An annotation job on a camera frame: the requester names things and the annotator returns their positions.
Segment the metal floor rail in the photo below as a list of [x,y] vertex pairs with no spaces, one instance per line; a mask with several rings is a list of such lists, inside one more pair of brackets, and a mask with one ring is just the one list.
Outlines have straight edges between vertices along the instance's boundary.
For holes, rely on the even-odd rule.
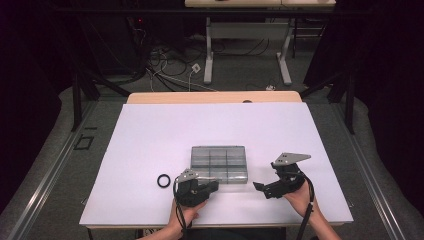
[[73,127],[73,106],[65,102],[58,119],[23,182],[0,215],[0,240],[25,240],[44,203],[59,178],[82,125],[97,101],[84,103],[81,123]]
[[344,114],[342,108],[338,104],[331,104],[331,109],[337,118],[338,124],[342,127],[344,135],[347,137],[350,146],[354,151],[355,164],[361,174],[366,185],[368,193],[378,212],[378,215],[388,233],[390,240],[405,240],[405,235],[394,216],[394,212],[384,195],[382,188],[372,172],[368,160],[362,151],[360,144],[354,134],[345,126]]

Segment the dark curtain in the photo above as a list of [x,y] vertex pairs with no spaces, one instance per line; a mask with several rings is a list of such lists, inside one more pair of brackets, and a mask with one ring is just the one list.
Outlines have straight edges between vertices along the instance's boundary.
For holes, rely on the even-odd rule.
[[336,13],[312,58],[304,84],[328,79],[336,94],[350,70],[381,161],[405,198],[424,216],[424,0],[335,0]]
[[0,0],[0,213],[56,123],[70,86],[38,0]]

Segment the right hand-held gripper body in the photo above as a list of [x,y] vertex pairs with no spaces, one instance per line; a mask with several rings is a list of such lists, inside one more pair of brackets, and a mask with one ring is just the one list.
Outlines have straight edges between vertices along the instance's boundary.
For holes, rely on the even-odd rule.
[[278,165],[276,175],[279,179],[265,185],[264,195],[269,198],[281,198],[283,195],[298,190],[305,182],[305,174],[297,165],[298,162],[310,159],[308,154],[282,153],[274,162]]

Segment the white-legged desk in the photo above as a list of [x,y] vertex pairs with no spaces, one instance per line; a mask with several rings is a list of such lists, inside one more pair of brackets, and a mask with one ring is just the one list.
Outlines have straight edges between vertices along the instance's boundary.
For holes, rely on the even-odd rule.
[[[185,0],[185,6],[195,10],[332,10],[335,4],[336,0]],[[286,64],[286,55],[290,41],[294,37],[295,22],[294,17],[277,17],[275,22],[266,20],[217,22],[207,17],[204,83],[212,82],[213,39],[269,39],[283,41],[276,57],[283,83],[290,86],[292,81]]]

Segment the black metal stand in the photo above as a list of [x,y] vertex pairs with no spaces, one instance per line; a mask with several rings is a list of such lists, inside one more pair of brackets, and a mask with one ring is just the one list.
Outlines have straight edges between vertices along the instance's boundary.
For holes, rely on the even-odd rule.
[[105,85],[107,88],[123,97],[128,97],[130,95],[129,91],[90,70],[75,72],[72,78],[73,131],[77,130],[83,120],[81,92],[84,92],[90,101],[97,101],[100,98],[100,92],[96,87],[96,83]]
[[354,108],[354,92],[355,79],[354,76],[347,72],[337,72],[332,76],[322,80],[320,83],[308,87],[300,93],[301,98],[305,98],[310,94],[332,85],[327,99],[330,103],[340,103],[344,99],[344,124],[351,134],[354,134],[353,128],[353,108]]

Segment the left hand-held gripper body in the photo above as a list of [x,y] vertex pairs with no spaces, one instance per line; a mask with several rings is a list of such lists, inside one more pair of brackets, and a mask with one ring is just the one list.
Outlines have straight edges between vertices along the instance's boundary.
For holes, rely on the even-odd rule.
[[177,203],[185,207],[195,207],[209,198],[207,185],[200,185],[198,174],[185,169],[173,184],[173,194]]

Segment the black horizontal bar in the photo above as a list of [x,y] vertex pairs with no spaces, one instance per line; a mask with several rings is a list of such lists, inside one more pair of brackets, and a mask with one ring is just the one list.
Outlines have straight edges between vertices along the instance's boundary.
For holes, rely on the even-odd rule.
[[367,11],[324,11],[324,10],[265,10],[265,9],[121,9],[121,10],[105,10],[105,9],[73,9],[73,8],[56,8],[55,13],[62,14],[112,14],[112,15],[182,15],[182,16],[230,16],[230,15],[259,15],[259,16],[367,16],[372,14],[371,10]]

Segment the person's right hand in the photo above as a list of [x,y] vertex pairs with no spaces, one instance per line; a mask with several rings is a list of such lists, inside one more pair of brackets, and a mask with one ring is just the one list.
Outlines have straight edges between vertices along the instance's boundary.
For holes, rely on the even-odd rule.
[[302,217],[305,216],[310,203],[309,184],[307,181],[295,192],[287,193],[284,198],[290,203],[294,210]]

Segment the person's left hand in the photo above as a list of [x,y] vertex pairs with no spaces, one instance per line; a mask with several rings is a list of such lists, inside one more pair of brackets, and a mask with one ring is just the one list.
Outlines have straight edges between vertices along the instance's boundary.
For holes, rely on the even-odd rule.
[[182,230],[186,229],[193,220],[199,217],[199,211],[206,204],[207,202],[204,201],[195,207],[185,207],[177,203],[176,200],[173,200],[168,224],[179,225]]

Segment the clear plastic compartment box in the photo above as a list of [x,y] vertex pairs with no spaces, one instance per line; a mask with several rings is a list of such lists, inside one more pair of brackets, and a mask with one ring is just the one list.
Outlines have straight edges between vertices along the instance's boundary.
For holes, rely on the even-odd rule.
[[194,146],[190,168],[198,174],[201,184],[212,181],[220,184],[248,182],[244,146]]

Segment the black equipment box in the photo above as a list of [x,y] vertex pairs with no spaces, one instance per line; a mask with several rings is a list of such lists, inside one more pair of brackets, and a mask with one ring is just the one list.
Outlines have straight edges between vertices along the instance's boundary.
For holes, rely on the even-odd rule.
[[124,17],[84,16],[80,24],[101,74],[134,76],[145,72],[145,61]]

